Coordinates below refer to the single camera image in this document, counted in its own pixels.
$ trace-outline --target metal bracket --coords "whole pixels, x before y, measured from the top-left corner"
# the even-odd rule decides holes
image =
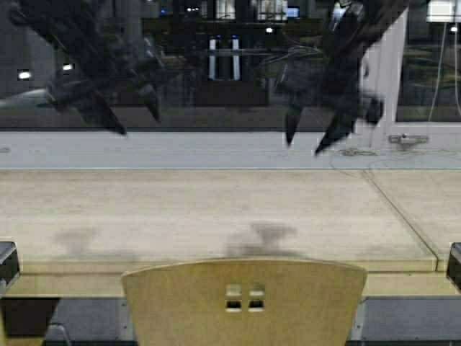
[[[349,332],[349,341],[363,341],[363,330],[367,319],[367,299],[362,300],[357,307],[354,324]]]
[[[389,142],[400,144],[403,146],[413,146],[415,144],[423,144],[429,142],[428,136],[410,136],[406,133],[401,135],[390,135]]]
[[[461,243],[453,243],[449,253],[447,278],[461,293]]]
[[[16,244],[0,241],[0,298],[19,277],[19,258]]]

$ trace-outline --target window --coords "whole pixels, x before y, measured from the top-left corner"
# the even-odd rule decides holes
[[[288,6],[287,18],[299,18],[300,8],[298,6]]]
[[[217,19],[236,18],[236,0],[217,0],[216,1]]]
[[[454,25],[428,22],[427,18],[426,2],[412,1],[396,119],[398,122],[461,121],[456,95],[456,89],[459,94],[461,87],[461,35],[457,36],[455,49]]]
[[[258,0],[258,19],[270,21],[287,20],[287,0]]]

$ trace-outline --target wooden desk surface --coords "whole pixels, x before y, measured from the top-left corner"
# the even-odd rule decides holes
[[[1,171],[0,209],[23,265],[11,296],[118,296],[126,270],[254,255],[362,266],[370,295],[455,293],[362,171]]]
[[[461,241],[461,171],[373,171],[373,180],[447,269],[450,245]]]

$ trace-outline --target wooden chair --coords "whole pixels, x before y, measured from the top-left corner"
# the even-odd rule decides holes
[[[140,346],[344,346],[365,270],[306,259],[214,259],[125,273]]]

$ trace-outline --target cable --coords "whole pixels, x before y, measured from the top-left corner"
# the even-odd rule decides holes
[[[335,172],[339,172],[341,173],[342,175],[346,175],[347,177],[351,177],[351,178],[357,178],[355,177],[354,175],[350,174],[350,173],[347,173],[345,172],[346,170],[345,169],[340,169],[336,166],[333,165],[333,158],[336,157],[338,154],[337,151],[331,151],[331,155],[330,155],[330,160],[329,160],[329,164],[330,164],[330,167],[335,171]]]
[[[367,165],[367,169],[372,172],[373,170],[375,170],[375,168],[373,168],[372,166],[375,165],[375,164],[379,164],[379,163],[384,163],[384,162],[403,162],[403,161],[407,161],[407,160],[410,160],[410,159],[415,159],[417,157],[422,157],[422,156],[433,156],[433,155],[437,155],[438,157],[443,157],[443,158],[446,158],[446,159],[451,159],[451,160],[455,160],[457,162],[461,162],[461,151],[450,151],[450,150],[446,150],[446,149],[439,149],[439,150],[433,150],[433,151],[391,151],[390,152],[390,155],[396,155],[396,156],[400,156],[400,158],[389,158],[389,159],[380,159],[380,160],[376,160],[376,161],[371,161],[368,165]],[[386,169],[392,169],[392,168],[395,168],[395,167],[389,167],[388,165],[384,164],[385,168]]]
[[[360,150],[358,148],[342,149],[339,153],[343,156],[376,156],[374,151]]]
[[[447,23],[444,23],[444,33],[442,35],[442,46],[440,48],[440,58],[439,58],[439,68],[437,70],[437,81],[436,81],[436,86],[435,86],[435,93],[434,93],[434,98],[432,99],[432,106],[431,106],[431,111],[429,112],[429,119],[428,124],[427,124],[427,131],[429,134],[429,123],[431,122],[432,119],[432,113],[434,112],[435,109],[435,102],[437,100],[437,95],[439,93],[439,86],[440,86],[440,81],[441,81],[441,73],[442,73],[442,61],[444,57],[444,48],[445,48],[445,38],[447,36]]]
[[[306,48],[313,50],[314,52],[312,53],[304,53],[303,50],[306,50]],[[275,55],[275,56],[270,56],[268,58],[265,58],[256,68],[261,68],[262,66],[268,65],[270,63],[275,63],[278,61],[282,61],[285,59],[288,59],[292,56],[297,56],[298,58],[304,58],[308,56],[316,56],[319,53],[322,53],[321,50],[318,50],[316,48],[312,47],[307,47],[307,46],[293,46],[288,49],[289,53],[286,53],[284,55]]]
[[[282,35],[287,39],[289,40],[291,43],[294,43],[296,45],[303,45],[301,42],[297,41],[297,40],[293,40],[290,36],[288,36],[283,30],[282,30]]]
[[[64,327],[64,325],[62,325],[61,323],[52,323],[50,324],[49,329],[59,330],[61,334],[63,335],[66,346],[72,346],[71,338],[69,337],[69,334],[67,333],[67,329]]]

